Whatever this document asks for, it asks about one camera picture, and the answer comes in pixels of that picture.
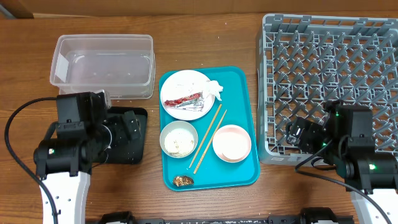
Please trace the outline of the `red silver foil wrapper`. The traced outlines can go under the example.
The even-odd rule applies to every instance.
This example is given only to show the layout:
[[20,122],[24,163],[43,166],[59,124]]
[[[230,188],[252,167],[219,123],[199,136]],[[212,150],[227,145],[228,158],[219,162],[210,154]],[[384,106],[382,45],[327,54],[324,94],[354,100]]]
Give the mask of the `red silver foil wrapper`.
[[205,100],[202,92],[184,96],[176,100],[166,100],[163,102],[163,105],[166,107],[189,111],[202,111],[204,104]]

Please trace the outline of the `white tissue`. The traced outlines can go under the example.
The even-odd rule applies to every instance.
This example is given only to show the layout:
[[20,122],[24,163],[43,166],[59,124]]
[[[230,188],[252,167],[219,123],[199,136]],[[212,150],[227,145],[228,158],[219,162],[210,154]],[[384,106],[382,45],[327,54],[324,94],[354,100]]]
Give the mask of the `white tissue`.
[[221,101],[222,91],[223,87],[216,80],[210,80],[203,84],[202,95],[204,98],[214,96],[218,101]]

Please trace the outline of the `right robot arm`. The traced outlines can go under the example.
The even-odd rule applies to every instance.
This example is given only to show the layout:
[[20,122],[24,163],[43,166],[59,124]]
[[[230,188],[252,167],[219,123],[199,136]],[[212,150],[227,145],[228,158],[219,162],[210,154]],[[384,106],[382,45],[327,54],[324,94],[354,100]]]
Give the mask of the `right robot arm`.
[[[341,100],[327,101],[323,124],[301,117],[285,126],[288,144],[310,154],[295,171],[343,186],[351,195],[360,223],[397,223],[397,159],[376,152],[373,112]],[[322,160],[323,170],[335,170],[341,180],[300,168]]]

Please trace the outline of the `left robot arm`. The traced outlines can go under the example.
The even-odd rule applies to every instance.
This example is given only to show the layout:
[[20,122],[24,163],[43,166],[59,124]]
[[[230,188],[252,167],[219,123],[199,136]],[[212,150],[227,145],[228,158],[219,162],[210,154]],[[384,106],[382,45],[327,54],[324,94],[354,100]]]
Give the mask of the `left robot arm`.
[[115,107],[107,92],[58,95],[58,120],[34,151],[43,222],[84,223],[93,167],[138,164],[147,125],[143,108]]

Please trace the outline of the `grey dishwasher rack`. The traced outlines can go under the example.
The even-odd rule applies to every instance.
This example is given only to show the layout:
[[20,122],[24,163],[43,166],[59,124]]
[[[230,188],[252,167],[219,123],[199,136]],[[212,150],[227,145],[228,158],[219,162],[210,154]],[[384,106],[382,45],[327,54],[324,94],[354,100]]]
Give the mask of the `grey dishwasher rack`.
[[304,160],[306,153],[286,143],[286,124],[324,122],[330,100],[371,108],[376,151],[397,154],[396,19],[266,14],[256,48],[262,163]]

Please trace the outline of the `black tray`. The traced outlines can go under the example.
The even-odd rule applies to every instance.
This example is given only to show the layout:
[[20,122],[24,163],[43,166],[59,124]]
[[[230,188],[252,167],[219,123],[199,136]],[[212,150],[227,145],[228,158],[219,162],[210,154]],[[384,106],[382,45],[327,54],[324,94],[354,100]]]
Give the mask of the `black tray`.
[[[96,159],[94,159],[95,162],[100,164],[138,164],[141,162],[146,136],[147,111],[144,108],[112,107],[108,110],[108,114],[118,112],[123,113],[130,110],[133,110],[138,118],[142,134],[141,140],[139,140],[135,144],[130,144],[128,146],[119,147],[116,149],[106,148],[98,154],[98,157]],[[107,128],[106,130],[108,132],[106,142],[110,143],[110,131]]]

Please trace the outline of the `grey bowl with rice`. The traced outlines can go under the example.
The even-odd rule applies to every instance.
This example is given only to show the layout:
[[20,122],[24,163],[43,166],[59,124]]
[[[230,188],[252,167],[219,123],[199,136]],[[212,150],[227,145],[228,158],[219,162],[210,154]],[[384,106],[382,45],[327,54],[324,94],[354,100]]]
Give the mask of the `grey bowl with rice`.
[[189,156],[198,145],[198,133],[192,124],[186,121],[173,121],[160,133],[160,147],[173,158]]

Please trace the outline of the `pink bowl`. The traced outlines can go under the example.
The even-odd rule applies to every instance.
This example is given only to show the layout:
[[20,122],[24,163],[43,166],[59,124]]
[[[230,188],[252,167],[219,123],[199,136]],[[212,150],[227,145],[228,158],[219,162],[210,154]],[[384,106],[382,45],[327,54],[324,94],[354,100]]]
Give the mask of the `pink bowl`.
[[237,163],[245,160],[251,152],[251,137],[240,126],[223,126],[214,135],[212,146],[215,154],[223,161]]

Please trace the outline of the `clear plastic bin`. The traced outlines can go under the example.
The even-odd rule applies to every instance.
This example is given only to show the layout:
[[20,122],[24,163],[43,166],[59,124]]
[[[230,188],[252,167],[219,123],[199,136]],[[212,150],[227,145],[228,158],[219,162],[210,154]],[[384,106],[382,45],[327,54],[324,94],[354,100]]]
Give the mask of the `clear plastic bin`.
[[49,80],[61,94],[105,90],[115,100],[149,99],[155,82],[154,40],[147,34],[62,35]]

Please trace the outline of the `teal plastic tray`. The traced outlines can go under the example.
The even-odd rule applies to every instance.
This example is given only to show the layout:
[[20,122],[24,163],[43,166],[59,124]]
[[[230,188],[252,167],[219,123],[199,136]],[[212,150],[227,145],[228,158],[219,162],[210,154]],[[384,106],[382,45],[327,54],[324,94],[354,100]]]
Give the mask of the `teal plastic tray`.
[[[208,129],[219,105],[222,104],[222,107],[190,169],[188,167],[195,155],[197,147],[189,156],[179,159],[170,157],[162,151],[162,166],[165,185],[171,190],[181,192],[184,190],[214,189],[255,183],[259,177],[260,165],[255,142],[249,93],[244,72],[238,67],[202,68],[195,71],[205,74],[210,80],[216,80],[223,87],[223,91],[221,92],[221,101],[218,101],[215,98],[213,107],[206,115],[192,121],[186,121],[192,124],[198,133],[197,147]],[[161,131],[166,125],[173,121],[184,121],[171,117],[171,115],[164,110],[163,106],[160,105],[160,87],[165,79],[173,73],[175,72],[166,73],[162,76],[159,82],[159,118]],[[251,137],[251,152],[245,160],[237,163],[229,163],[221,160],[215,154],[211,143],[200,168],[196,174],[193,174],[193,171],[195,170],[201,155],[203,154],[206,145],[208,144],[225,110],[228,111],[220,128],[233,124],[245,129]],[[173,184],[173,179],[179,175],[191,177],[194,184],[184,187],[176,187]]]

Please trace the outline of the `large white plate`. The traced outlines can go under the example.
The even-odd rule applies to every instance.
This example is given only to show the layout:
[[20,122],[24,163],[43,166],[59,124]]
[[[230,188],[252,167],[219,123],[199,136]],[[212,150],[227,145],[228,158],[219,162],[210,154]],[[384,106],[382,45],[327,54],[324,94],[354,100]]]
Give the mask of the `large white plate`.
[[211,110],[214,105],[215,97],[207,95],[204,99],[204,106],[201,110],[183,110],[165,106],[166,100],[176,100],[178,98],[198,93],[203,89],[210,79],[203,73],[195,70],[182,70],[169,75],[160,87],[160,105],[171,117],[184,121],[192,121],[203,117]]

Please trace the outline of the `black rail at table edge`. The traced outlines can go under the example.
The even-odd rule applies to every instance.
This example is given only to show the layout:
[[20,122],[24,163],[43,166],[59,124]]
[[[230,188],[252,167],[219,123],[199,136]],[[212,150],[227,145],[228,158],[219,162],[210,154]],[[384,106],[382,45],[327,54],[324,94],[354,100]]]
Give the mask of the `black rail at table edge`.
[[354,224],[351,215],[339,216],[327,207],[309,207],[298,214],[268,215],[267,217],[246,218],[137,218],[132,212],[104,214],[101,218],[87,219],[86,224]]

